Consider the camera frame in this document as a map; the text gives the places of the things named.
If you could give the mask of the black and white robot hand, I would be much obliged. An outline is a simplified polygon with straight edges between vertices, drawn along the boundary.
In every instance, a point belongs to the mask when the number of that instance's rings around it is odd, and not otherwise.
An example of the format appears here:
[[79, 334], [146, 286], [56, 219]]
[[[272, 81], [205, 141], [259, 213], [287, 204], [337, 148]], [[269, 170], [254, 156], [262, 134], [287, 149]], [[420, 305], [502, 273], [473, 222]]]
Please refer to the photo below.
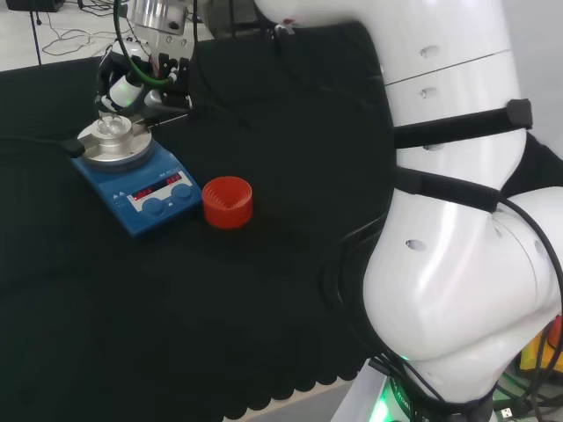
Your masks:
[[149, 43], [118, 34], [98, 67], [95, 105], [101, 116], [159, 119], [192, 108], [189, 60], [153, 55]]

